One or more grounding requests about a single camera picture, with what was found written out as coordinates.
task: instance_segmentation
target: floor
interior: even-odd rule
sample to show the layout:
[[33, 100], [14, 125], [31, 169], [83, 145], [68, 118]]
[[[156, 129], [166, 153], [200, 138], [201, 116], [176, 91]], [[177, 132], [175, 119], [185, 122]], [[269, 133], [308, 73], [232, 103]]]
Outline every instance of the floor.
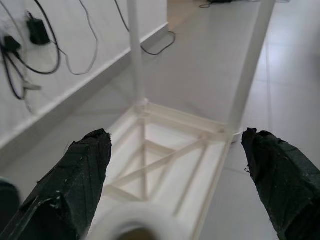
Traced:
[[[158, 57], [143, 56], [147, 97], [157, 104], [225, 121], [259, 4], [192, 7], [191, 14], [173, 27], [177, 42]], [[242, 123], [244, 128], [271, 131], [297, 146], [318, 168], [319, 7], [317, 0], [276, 4]], [[154, 50], [169, 38], [162, 39]], [[133, 89], [126, 69], [0, 175], [15, 183], [25, 198], [73, 140], [108, 128], [128, 109]], [[231, 146], [201, 240], [278, 239], [244, 170], [246, 165], [237, 142]]]

